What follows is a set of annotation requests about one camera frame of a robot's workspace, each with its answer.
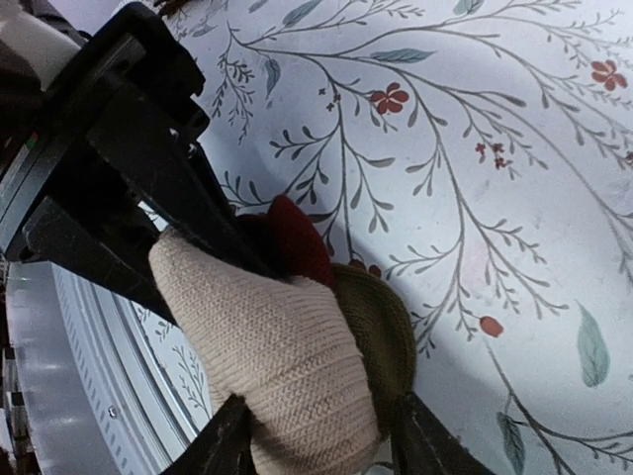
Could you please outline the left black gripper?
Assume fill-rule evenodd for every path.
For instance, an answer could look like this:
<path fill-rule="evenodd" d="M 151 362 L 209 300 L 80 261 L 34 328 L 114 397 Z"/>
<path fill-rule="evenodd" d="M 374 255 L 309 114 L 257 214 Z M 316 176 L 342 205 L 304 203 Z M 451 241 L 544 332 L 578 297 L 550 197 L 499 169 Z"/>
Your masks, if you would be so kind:
<path fill-rule="evenodd" d="M 133 2 L 47 90 L 1 43 L 1 254 L 52 262 L 174 324 L 149 269 L 163 219 L 204 252 L 279 280 L 233 215 L 198 143 L 204 77 Z"/>

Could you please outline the beige striped ribbed sock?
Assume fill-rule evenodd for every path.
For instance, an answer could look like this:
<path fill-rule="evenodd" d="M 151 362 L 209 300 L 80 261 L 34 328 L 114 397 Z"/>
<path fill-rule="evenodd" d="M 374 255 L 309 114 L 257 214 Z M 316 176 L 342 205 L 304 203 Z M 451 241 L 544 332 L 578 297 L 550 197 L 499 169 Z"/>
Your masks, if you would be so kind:
<path fill-rule="evenodd" d="M 244 398 L 260 474 L 355 474 L 388 437 L 416 372 L 400 297 L 336 264 L 285 196 L 243 215 L 283 280 L 222 262 L 166 230 L 149 254 L 157 287 L 201 360 L 215 406 Z"/>

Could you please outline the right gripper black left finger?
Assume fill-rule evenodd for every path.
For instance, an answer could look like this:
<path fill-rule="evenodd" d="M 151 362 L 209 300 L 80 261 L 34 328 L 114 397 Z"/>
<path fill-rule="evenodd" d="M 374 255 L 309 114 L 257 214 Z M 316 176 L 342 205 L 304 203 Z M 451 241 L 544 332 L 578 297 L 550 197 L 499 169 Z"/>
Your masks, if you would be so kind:
<path fill-rule="evenodd" d="M 254 474 L 250 422 L 245 399 L 231 395 L 162 475 Z"/>

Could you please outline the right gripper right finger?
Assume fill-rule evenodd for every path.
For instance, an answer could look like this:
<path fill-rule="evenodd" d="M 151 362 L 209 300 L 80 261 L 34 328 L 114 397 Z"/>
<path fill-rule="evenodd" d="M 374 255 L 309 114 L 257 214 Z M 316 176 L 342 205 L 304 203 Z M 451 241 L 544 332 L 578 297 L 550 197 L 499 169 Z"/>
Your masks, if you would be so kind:
<path fill-rule="evenodd" d="M 493 475 L 414 392 L 401 396 L 391 429 L 395 474 Z"/>

